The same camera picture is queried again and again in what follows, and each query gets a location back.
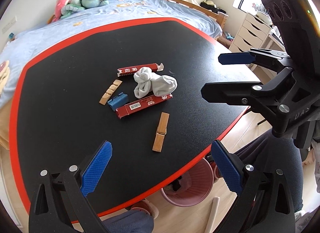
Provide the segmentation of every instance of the wooden floor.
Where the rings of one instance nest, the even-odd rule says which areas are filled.
[[[222,143],[233,153],[257,138],[265,131],[271,128],[268,122],[257,126],[259,121],[263,120],[260,114],[248,113],[244,115],[238,123],[231,129],[231,131],[224,137]],[[28,215],[23,208],[22,202],[14,184],[12,170],[9,159],[9,152],[1,149],[1,165],[5,177],[5,183],[12,207],[23,225],[22,232],[28,232]],[[320,203],[320,194],[316,193],[316,183],[314,177],[314,164],[304,167],[304,184],[307,190],[303,192],[304,209],[312,209],[313,206]],[[213,229],[221,222],[230,206],[232,205],[236,194],[229,191],[223,179],[219,179],[212,187],[207,198],[193,207],[176,207],[168,203],[160,194],[156,192],[147,199],[151,201],[159,209],[159,216],[155,219],[155,227],[153,233],[203,233],[206,227],[209,213],[211,210],[212,199],[214,196],[220,197],[220,204],[218,208],[217,217]],[[115,212],[113,214],[102,217],[105,220],[109,217],[126,212],[125,209]],[[76,229],[82,231],[79,224],[74,225]]]

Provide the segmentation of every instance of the red box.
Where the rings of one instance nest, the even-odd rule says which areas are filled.
[[[149,67],[149,68],[151,68],[151,70],[153,72],[162,71],[164,69],[164,66],[162,63],[160,65],[158,65],[157,63],[153,63],[153,64],[126,67],[126,68],[118,69],[118,77],[132,75],[132,74],[136,73],[142,67]]]
[[[126,104],[122,107],[119,107],[116,109],[116,114],[119,119],[126,115],[130,115],[132,113],[138,112],[142,109],[145,109],[147,107],[150,107],[152,105],[161,103],[163,101],[166,101],[170,98],[172,98],[172,94],[164,95],[164,96],[155,96],[151,95],[142,99],[139,99],[137,101],[134,101],[132,103]]]

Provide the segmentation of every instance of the gray pants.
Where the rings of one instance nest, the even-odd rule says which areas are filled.
[[[235,154],[244,164],[252,164],[262,172],[273,173],[281,169],[288,182],[295,212],[302,209],[302,161],[300,150],[292,139],[276,138],[269,130]]]
[[[102,222],[110,233],[151,233],[153,217],[144,211],[130,210]]]

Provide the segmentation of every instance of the black table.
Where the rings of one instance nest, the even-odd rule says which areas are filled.
[[[83,32],[30,61],[17,85],[10,123],[12,169],[27,211],[42,170],[57,173],[79,165],[104,140],[112,143],[113,155],[88,195],[99,216],[143,199],[192,167],[245,108],[206,102],[202,86],[257,80],[244,65],[218,63],[225,52],[182,21],[152,18]],[[121,120],[108,105],[99,104],[118,68],[149,63],[163,63],[158,74],[176,78],[172,99]],[[119,79],[123,83],[114,95],[124,92],[135,101],[133,76]],[[152,146],[161,112],[170,117],[158,153]],[[76,220],[68,203],[67,209]]]

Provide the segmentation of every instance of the red table edge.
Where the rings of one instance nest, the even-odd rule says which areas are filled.
[[[27,194],[27,191],[24,186],[23,178],[22,178],[22,173],[20,169],[20,163],[19,163],[19,155],[18,155],[18,145],[17,145],[17,122],[18,122],[18,108],[19,108],[19,102],[20,102],[20,95],[21,95],[21,90],[22,90],[22,85],[24,78],[26,76],[27,70],[33,66],[34,64],[38,63],[39,61],[43,60],[44,58],[50,56],[51,54],[55,53],[58,50],[61,50],[71,44],[74,44],[92,34],[96,34],[99,32],[105,32],[105,31],[111,31],[111,30],[116,30],[116,29],[121,29],[125,27],[131,27],[131,26],[136,26],[136,25],[143,25],[143,24],[149,24],[149,23],[157,23],[157,22],[163,22],[163,21],[176,21],[183,26],[186,26],[187,28],[191,29],[201,37],[205,38],[212,44],[216,46],[220,46],[221,48],[224,48],[226,52],[229,50],[225,47],[223,47],[222,44],[217,42],[215,39],[211,38],[204,32],[200,31],[199,29],[183,22],[180,21],[176,18],[166,18],[166,17],[161,17],[161,18],[145,18],[145,19],[135,19],[135,20],[128,20],[128,21],[121,21],[121,22],[116,22],[116,23],[111,23],[107,24],[104,26],[99,26],[94,29],[90,29],[84,32],[81,32],[79,34],[76,34],[74,36],[71,36],[55,45],[52,47],[46,49],[45,51],[41,52],[39,55],[34,57],[31,61],[29,61],[23,68],[21,75],[19,77],[16,90],[13,96],[12,100],[12,107],[11,107],[11,112],[10,112],[10,123],[9,123],[9,146],[10,146],[10,160],[11,160],[11,167],[12,167],[12,172],[13,172],[13,177],[20,195],[20,198],[22,200],[22,203],[29,214],[30,211],[30,200]],[[218,136],[218,140],[222,140],[225,135],[234,127],[234,125],[239,121],[239,119],[243,116],[245,113],[245,110],[242,111],[242,113],[229,125],[229,127],[221,134]],[[192,159],[188,164],[186,164],[184,167],[182,167],[180,170],[172,174],[170,177],[168,177],[166,180],[162,181],[161,183],[155,185],[151,189],[147,190],[146,192],[140,194],[139,196],[134,197],[133,199],[122,203],[114,208],[111,208],[107,211],[101,212],[98,214],[99,217],[108,215],[110,213],[116,212],[120,209],[126,208],[148,196],[151,194],[155,193],[156,191],[160,190],[176,178],[178,178],[180,175],[185,173],[187,170],[189,170],[192,166],[194,166],[201,158],[203,158],[209,151],[210,151],[211,145],[209,145],[206,149],[204,149],[198,156],[196,156],[194,159]]]

